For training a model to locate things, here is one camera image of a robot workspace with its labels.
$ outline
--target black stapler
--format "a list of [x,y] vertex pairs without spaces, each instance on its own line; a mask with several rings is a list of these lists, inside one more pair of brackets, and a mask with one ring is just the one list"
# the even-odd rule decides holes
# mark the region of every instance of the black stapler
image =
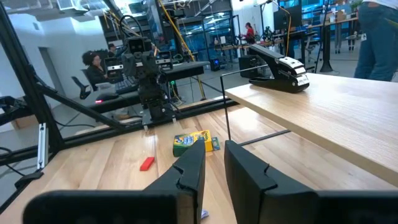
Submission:
[[273,90],[298,93],[310,86],[304,64],[296,59],[283,56],[265,47],[253,44],[249,55],[258,55],[271,69],[274,78],[251,78],[249,83]]

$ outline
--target red eraser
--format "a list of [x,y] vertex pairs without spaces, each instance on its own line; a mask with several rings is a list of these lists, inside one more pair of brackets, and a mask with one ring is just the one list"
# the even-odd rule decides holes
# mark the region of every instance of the red eraser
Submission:
[[155,158],[154,157],[148,157],[144,163],[141,165],[141,167],[139,168],[139,170],[141,171],[147,171],[150,166],[154,163]]

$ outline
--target wooden table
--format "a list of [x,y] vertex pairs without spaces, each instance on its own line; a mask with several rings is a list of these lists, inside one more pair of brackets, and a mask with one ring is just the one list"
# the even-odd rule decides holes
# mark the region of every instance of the wooden table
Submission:
[[[241,105],[228,108],[232,137],[244,142],[285,128]],[[42,192],[58,189],[140,190],[162,175],[176,160],[172,154],[176,134],[209,129],[221,150],[206,153],[203,208],[210,216],[202,223],[236,223],[224,170],[227,140],[224,110],[60,151],[39,180],[26,189],[0,215],[0,223],[22,223],[27,202]],[[395,189],[380,178],[339,158],[294,133],[245,146],[257,157],[313,189]],[[139,166],[147,156],[155,163],[146,172]]]
[[243,85],[226,95],[398,186],[398,83],[308,74],[297,94]]
[[[263,46],[263,47],[268,47],[274,44],[280,44],[283,43],[283,40],[275,40],[275,41],[268,41],[268,42],[263,42],[258,45]],[[251,44],[245,44],[245,45],[229,45],[225,47],[221,47],[221,50],[233,50],[233,49],[246,49],[250,46]]]

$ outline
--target black chair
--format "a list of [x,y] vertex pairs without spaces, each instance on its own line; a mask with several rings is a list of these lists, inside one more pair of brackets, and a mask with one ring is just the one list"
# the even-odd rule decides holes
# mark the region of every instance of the black chair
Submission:
[[80,99],[84,100],[85,98],[87,98],[87,96],[91,93],[91,91],[86,91],[89,85],[83,85],[76,77],[72,77],[72,80],[80,88]]
[[87,69],[82,69],[81,71],[83,72],[83,74],[85,74],[85,77],[87,78],[88,83],[90,83],[93,91],[97,91],[98,87],[95,86],[96,83],[91,79],[91,77],[89,77],[89,75],[87,75]]

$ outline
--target woman with curly hair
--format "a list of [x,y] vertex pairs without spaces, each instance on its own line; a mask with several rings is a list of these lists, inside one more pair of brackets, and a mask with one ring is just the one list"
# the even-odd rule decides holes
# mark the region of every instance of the woman with curly hair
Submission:
[[93,83],[109,82],[107,74],[101,66],[100,56],[92,51],[88,51],[81,56],[83,63],[88,66],[86,74]]

